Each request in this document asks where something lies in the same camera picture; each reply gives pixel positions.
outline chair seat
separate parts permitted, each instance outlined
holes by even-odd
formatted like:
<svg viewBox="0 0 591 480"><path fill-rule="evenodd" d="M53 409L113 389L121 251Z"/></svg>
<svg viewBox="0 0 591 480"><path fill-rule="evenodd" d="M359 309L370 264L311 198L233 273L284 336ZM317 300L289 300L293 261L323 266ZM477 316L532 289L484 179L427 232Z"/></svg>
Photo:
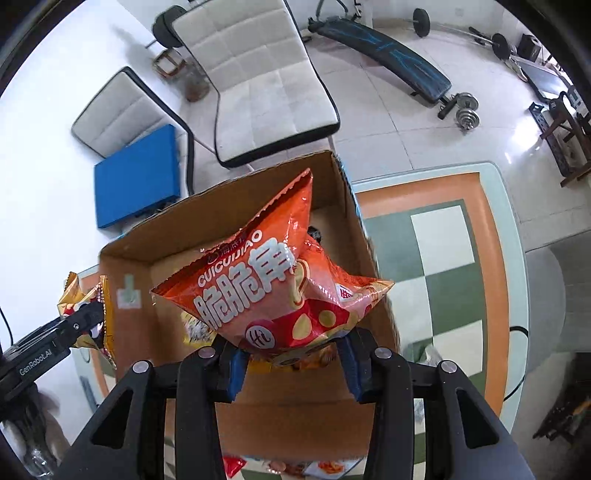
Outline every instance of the chair seat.
<svg viewBox="0 0 591 480"><path fill-rule="evenodd" d="M217 155L225 162L243 158L270 144L286 150L293 146L296 136L298 144L314 141L319 137L319 129L338 123L335 107L312 65L302 61L222 92L217 117Z"/></svg>

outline chair backrest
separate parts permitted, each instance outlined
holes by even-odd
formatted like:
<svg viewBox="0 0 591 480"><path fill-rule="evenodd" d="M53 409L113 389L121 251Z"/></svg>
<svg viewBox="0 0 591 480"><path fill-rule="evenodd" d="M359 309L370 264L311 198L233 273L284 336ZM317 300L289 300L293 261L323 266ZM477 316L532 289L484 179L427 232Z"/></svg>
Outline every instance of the chair backrest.
<svg viewBox="0 0 591 480"><path fill-rule="evenodd" d="M208 0L173 28L220 93L309 61L284 0Z"/></svg>
<svg viewBox="0 0 591 480"><path fill-rule="evenodd" d="M175 127L180 174L186 193L191 195L193 133L131 68L121 69L95 95L74 121L72 133L100 156L108 157L167 124Z"/></svg>

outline orange border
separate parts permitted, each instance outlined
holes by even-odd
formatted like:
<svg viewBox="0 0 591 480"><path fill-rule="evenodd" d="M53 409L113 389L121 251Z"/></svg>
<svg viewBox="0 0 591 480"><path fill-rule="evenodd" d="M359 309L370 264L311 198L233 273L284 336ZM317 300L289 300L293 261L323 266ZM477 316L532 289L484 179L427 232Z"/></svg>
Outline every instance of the orange border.
<svg viewBox="0 0 591 480"><path fill-rule="evenodd" d="M384 187L357 194L364 218L464 200L476 239L485 289L487 359L485 398L500 415L505 396L509 356L509 296L505 263L495 220L478 173Z"/></svg>

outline tufted cushion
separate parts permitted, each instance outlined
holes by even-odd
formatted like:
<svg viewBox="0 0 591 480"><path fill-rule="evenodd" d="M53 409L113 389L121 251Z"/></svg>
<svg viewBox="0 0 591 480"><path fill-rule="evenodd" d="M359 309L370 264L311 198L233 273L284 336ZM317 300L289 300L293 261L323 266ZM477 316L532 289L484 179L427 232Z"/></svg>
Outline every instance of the tufted cushion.
<svg viewBox="0 0 591 480"><path fill-rule="evenodd" d="M108 157L164 125L174 126L181 195L187 196L187 145L193 142L192 134L189 139L188 127L184 129L146 90L154 95L153 92L145 85L146 90L142 89L138 82L141 81L128 67L117 72L76 119L72 133L101 157Z"/></svg>
<svg viewBox="0 0 591 480"><path fill-rule="evenodd" d="M283 0L210 0L173 28L219 92L222 163L243 164L338 130L334 104Z"/></svg>

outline orange chip bag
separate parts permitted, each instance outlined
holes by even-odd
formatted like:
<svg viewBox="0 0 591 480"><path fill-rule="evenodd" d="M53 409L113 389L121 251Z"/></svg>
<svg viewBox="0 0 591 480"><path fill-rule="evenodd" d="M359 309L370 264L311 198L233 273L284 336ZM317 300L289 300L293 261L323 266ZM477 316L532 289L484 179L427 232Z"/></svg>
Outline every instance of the orange chip bag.
<svg viewBox="0 0 591 480"><path fill-rule="evenodd" d="M393 283L349 275L307 234L306 170L236 234L153 292L244 350L288 365L344 336Z"/></svg>

